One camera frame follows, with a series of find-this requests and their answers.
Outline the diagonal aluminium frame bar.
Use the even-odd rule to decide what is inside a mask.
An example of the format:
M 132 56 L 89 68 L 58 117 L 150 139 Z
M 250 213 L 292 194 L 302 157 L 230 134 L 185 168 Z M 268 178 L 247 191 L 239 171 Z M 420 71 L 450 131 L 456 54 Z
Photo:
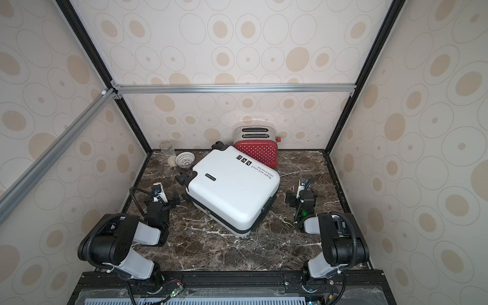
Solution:
M 6 190 L 1 197 L 1 222 L 4 223 L 34 186 L 99 114 L 106 102 L 115 98 L 108 88 L 52 143 L 50 147 Z

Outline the white hard-shell suitcase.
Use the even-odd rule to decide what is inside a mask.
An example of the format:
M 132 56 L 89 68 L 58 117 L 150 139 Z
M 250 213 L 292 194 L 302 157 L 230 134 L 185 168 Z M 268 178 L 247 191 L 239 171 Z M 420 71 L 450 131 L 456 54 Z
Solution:
M 175 180 L 196 208 L 240 237 L 257 229 L 280 186 L 277 171 L 221 141 L 190 174 L 181 173 Z

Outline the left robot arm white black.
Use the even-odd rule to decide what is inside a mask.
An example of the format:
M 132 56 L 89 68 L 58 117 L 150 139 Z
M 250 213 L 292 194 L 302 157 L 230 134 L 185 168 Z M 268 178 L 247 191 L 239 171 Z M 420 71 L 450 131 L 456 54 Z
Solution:
M 150 191 L 132 187 L 132 201 L 141 216 L 128 213 L 104 215 L 78 247 L 78 259 L 124 280 L 140 280 L 151 285 L 163 281 L 160 265 L 133 249 L 135 244 L 165 245 L 170 232 L 170 212 L 180 204 L 177 193 L 167 196 L 162 183 Z

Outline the horizontal aluminium frame bar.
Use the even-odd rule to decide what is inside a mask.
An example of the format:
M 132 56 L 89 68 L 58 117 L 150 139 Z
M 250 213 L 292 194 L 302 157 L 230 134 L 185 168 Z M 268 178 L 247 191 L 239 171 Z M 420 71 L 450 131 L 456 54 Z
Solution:
M 352 83 L 331 84 L 235 84 L 235 85 L 120 85 L 120 94 L 277 94 L 277 93 L 354 93 Z

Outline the clear glass jar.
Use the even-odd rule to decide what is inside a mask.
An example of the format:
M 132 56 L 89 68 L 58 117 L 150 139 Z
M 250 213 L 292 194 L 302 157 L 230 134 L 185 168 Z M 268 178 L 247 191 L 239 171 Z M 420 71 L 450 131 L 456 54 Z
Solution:
M 176 153 L 173 144 L 170 141 L 163 141 L 160 143 L 159 148 L 169 167 L 176 167 Z

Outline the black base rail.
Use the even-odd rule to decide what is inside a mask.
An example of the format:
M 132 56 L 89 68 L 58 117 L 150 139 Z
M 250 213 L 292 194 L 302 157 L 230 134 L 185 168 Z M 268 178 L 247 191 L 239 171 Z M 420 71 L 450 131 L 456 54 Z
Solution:
M 116 273 L 82 274 L 69 304 L 395 304 L 380 270 L 352 270 L 331 279 L 303 271 L 175 271 L 131 280 Z

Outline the red and silver toaster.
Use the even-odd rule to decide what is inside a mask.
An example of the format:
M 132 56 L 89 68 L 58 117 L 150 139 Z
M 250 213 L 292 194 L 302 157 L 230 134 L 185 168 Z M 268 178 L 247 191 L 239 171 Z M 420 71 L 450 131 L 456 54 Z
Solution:
M 251 158 L 270 168 L 278 166 L 278 144 L 281 138 L 271 127 L 240 127 L 234 131 L 233 145 Z

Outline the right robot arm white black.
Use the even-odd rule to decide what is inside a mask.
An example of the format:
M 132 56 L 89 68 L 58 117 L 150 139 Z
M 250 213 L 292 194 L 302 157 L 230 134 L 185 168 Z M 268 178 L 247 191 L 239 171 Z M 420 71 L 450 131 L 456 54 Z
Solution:
M 286 193 L 285 202 L 296 210 L 294 226 L 309 235 L 318 235 L 322 251 L 302 268 L 302 282 L 330 279 L 358 264 L 369 261 L 369 247 L 351 213 L 315 213 L 317 195 L 310 179 L 301 179 L 295 193 Z

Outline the white perforated strainer bowl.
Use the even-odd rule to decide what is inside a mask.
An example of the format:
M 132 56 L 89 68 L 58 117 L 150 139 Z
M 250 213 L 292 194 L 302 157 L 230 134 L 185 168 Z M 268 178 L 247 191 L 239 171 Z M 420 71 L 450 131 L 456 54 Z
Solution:
M 175 163 L 182 169 L 189 169 L 195 161 L 195 155 L 191 152 L 182 152 L 175 158 Z

